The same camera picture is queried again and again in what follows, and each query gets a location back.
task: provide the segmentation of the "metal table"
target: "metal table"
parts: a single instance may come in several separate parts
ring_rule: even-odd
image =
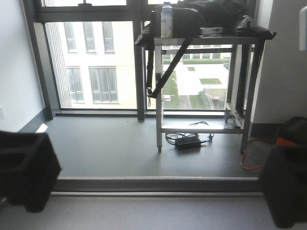
[[[165,51],[162,46],[179,46],[183,43],[183,38],[155,39],[155,77],[156,81],[160,80],[163,74],[162,54],[175,54],[177,50]],[[224,111],[225,126],[222,128],[195,126],[165,126],[163,125],[163,101],[162,94],[158,94],[156,99],[156,135],[157,147],[161,152],[162,133],[217,133],[217,134],[241,134],[242,141],[240,152],[246,148],[248,132],[250,125],[250,116],[252,102],[255,91],[256,78],[258,73],[260,58],[260,42],[256,37],[236,37],[236,36],[209,36],[194,38],[191,45],[232,45],[232,58],[229,67],[229,80],[226,98],[226,109]],[[214,53],[217,49],[189,49],[186,53]],[[241,52],[242,59],[239,76],[234,76],[235,65],[238,65],[240,58],[237,58],[238,52]],[[235,127],[227,125],[228,119],[231,118],[236,123]]]

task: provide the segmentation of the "building window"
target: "building window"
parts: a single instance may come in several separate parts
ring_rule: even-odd
[[[115,68],[89,68],[93,102],[118,102]]]
[[[164,60],[170,60],[171,59],[171,55],[170,54],[164,54],[163,55],[163,59]]]
[[[202,54],[202,59],[210,59],[210,54]]]
[[[81,75],[79,68],[66,68],[71,100],[73,102],[84,101]]]
[[[92,22],[83,22],[84,39],[86,51],[89,53],[95,52],[95,41]]]
[[[105,53],[114,53],[112,22],[102,22]]]
[[[183,59],[190,59],[190,54],[184,54],[182,58]]]
[[[201,54],[193,54],[193,59],[200,59]]]
[[[73,30],[73,23],[64,23],[64,28],[65,28],[68,52],[77,53],[76,38]]]
[[[221,58],[221,53],[214,53],[214,54],[212,54],[212,58],[214,58],[214,59]]]

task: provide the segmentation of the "baseboard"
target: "baseboard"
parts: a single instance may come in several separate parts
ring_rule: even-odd
[[[31,121],[29,121],[24,127],[22,127],[19,132],[21,133],[31,133],[37,131],[40,125],[46,122],[45,109],[40,111]]]
[[[266,124],[266,123],[250,123],[249,135],[251,137],[268,137],[274,138],[277,134],[277,129],[282,124]]]

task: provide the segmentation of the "floor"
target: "floor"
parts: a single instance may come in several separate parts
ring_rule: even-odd
[[[0,208],[1,230],[274,230],[263,197],[51,196],[44,211]],[[304,230],[296,224],[293,230]]]
[[[218,125],[219,119],[204,119]],[[199,119],[165,119],[165,124],[191,124]],[[47,133],[63,168],[60,176],[191,176],[257,177],[260,170],[240,166],[240,135],[215,134],[200,149],[177,150],[164,139],[156,147],[155,119],[134,117],[65,117],[47,122]],[[200,139],[207,138],[201,134]],[[263,164],[273,145],[248,144],[245,165]]]

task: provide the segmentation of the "green grass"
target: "green grass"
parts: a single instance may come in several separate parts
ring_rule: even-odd
[[[199,95],[190,95],[191,109],[211,110],[209,98],[205,92],[201,91]]]
[[[188,67],[188,71],[195,71],[194,67]]]
[[[219,59],[183,59],[184,65],[197,65],[197,64],[224,64],[229,63],[230,58],[219,58]]]
[[[173,71],[166,84],[164,85],[163,94],[171,95],[171,101],[164,102],[164,109],[179,109],[179,96],[175,71]]]
[[[202,78],[200,79],[202,85],[207,84],[222,84],[218,78]]]

